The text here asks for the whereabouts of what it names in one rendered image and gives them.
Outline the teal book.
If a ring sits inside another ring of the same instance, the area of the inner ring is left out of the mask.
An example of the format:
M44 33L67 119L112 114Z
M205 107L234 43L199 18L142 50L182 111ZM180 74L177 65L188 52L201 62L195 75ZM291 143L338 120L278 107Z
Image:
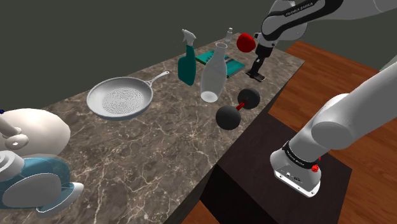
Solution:
M214 54L214 50L205 52L201 55L196 56L196 61L206 65L207 62L212 58ZM227 70L227 78L232 77L234 74L238 73L242 69L244 69L245 65L227 55L224 57L226 63L226 70Z

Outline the dark robot stand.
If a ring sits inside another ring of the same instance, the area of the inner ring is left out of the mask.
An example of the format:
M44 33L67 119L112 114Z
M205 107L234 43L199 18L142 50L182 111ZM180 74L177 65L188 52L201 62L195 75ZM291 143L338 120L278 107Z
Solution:
M351 168L322 156L321 186L307 198L274 176L270 154L295 131L261 112L220 158L200 197L219 224L337 224Z

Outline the red round object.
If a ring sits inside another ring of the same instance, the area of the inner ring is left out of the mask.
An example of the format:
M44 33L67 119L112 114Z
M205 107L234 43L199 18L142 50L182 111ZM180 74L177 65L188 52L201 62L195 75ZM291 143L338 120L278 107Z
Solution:
M244 53L249 53L256 48L255 40L247 33L242 33L236 42L237 48Z

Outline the white and blue toy figure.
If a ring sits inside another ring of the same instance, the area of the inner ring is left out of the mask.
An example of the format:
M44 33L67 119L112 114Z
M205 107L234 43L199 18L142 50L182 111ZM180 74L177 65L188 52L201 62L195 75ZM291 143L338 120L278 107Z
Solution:
M0 209L35 209L39 218L70 206L84 186L58 159L71 137L57 115L32 108L0 112Z

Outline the clear glass carafe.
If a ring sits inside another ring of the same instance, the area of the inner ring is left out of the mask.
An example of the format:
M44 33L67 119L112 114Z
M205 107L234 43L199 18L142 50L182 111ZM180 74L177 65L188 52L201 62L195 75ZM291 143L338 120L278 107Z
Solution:
M201 75L200 97L205 102L216 102L226 83L227 68L225 53L227 45L216 43L213 56L207 62Z

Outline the black flat phone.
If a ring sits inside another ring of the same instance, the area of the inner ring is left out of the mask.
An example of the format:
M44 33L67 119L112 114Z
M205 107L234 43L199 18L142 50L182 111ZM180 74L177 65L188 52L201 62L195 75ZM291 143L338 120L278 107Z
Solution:
M250 72L246 72L246 74L247 74L250 78L252 78L252 79L254 79L254 80L256 80L256 81L259 81L259 82L263 82L263 81L265 80L265 77L262 76L262 75L259 74L259 73L250 73Z

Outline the teal spray bottle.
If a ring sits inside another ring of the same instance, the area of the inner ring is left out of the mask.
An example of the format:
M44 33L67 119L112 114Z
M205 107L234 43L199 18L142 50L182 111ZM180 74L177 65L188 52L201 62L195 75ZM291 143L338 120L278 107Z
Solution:
M178 60L178 78L185 84L192 86L195 82L196 76L196 60L193 42L196 37L194 33L182 29L181 30L186 41L186 55Z

